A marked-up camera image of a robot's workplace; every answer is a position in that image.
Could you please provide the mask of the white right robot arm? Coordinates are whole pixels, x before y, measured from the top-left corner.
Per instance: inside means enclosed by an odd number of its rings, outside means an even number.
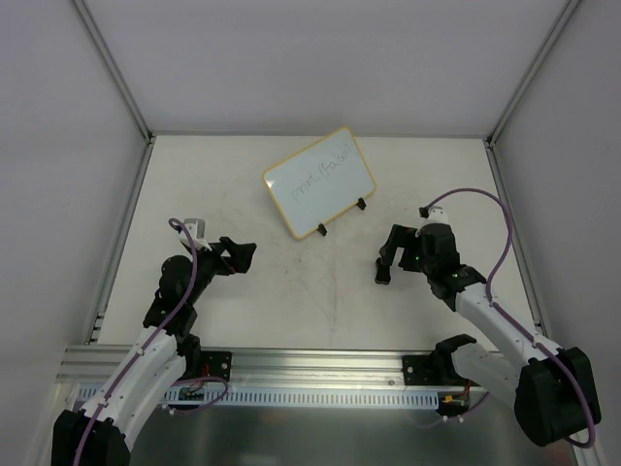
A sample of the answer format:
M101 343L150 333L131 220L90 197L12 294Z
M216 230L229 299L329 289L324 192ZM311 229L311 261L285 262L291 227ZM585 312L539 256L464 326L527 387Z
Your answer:
M434 296L472 323L502 354L496 359L468 335L441 342L434 363L444 383L470 380L504 400L531 442L543 447L571 441L586 431L589 449L602 415L591 361L578 347L562 348L530 330L504 310L490 280L462 263L446 223L420 228L395 224L376 260L376 282L388 284L390 270L424 275Z

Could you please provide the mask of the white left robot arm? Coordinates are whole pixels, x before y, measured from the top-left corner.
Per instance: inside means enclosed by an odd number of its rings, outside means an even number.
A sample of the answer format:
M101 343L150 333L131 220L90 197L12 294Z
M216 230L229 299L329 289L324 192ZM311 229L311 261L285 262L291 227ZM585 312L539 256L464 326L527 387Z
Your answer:
M228 237L215 243L183 240L187 255L161 266L154 299L137 342L104 385L77 411L65 410L52 430L53 465L127 465L165 393L177 382L197 383L203 356L191 329L195 303L216 276L246 273L256 244Z

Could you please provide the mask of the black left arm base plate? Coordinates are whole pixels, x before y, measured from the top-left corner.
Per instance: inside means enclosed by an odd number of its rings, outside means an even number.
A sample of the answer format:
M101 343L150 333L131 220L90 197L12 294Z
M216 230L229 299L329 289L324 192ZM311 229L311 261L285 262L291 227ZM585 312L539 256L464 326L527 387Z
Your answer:
M230 351L200 349L186 358L183 381L202 377L215 377L230 381L232 356Z

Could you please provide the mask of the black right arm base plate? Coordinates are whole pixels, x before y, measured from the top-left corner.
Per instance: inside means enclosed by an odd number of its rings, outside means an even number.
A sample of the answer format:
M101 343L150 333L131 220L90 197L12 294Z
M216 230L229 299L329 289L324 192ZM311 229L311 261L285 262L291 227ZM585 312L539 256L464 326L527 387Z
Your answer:
M442 385L441 374L431 354L405 354L401 361L405 386Z

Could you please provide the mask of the yellow framed whiteboard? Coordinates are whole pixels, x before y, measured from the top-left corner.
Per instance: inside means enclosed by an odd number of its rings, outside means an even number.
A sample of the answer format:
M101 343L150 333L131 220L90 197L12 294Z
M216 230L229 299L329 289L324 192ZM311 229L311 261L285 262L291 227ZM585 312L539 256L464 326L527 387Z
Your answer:
M346 126L265 170L263 182L298 240L376 191L376 180Z

